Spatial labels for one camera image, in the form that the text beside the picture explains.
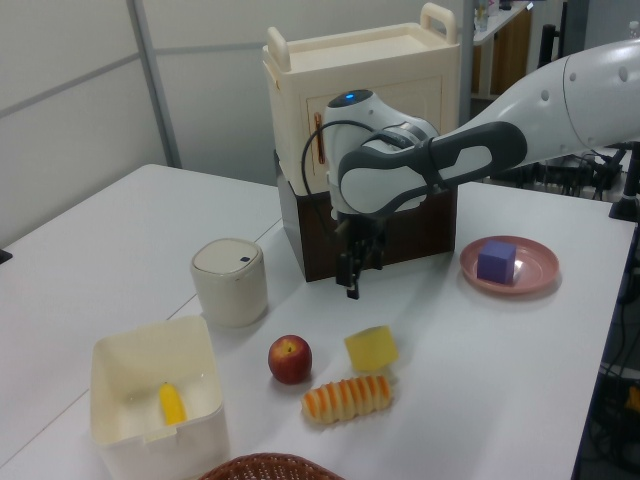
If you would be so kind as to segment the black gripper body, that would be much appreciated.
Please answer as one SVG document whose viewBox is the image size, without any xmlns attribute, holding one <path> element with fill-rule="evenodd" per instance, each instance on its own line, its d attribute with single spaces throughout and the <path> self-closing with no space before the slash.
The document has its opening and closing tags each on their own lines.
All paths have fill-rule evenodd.
<svg viewBox="0 0 640 480">
<path fill-rule="evenodd" d="M 385 219 L 342 212 L 333 212 L 332 215 L 337 221 L 337 226 L 332 233 L 332 239 L 336 242 L 372 241 L 381 244 L 387 242 Z"/>
</svg>

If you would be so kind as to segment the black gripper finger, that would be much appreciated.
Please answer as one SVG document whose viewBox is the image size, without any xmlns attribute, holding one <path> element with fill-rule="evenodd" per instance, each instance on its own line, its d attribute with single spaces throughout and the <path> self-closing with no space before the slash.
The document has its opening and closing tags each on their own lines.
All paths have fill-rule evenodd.
<svg viewBox="0 0 640 480">
<path fill-rule="evenodd" d="M 335 280 L 337 285 L 345 289 L 347 297 L 353 300 L 358 300 L 360 297 L 358 284 L 360 270 L 360 247 L 357 242 L 351 242 L 336 258 Z"/>
<path fill-rule="evenodd" d="M 379 232 L 368 241 L 367 262 L 370 268 L 381 270 L 383 268 L 384 250 L 386 247 L 386 233 Z"/>
</svg>

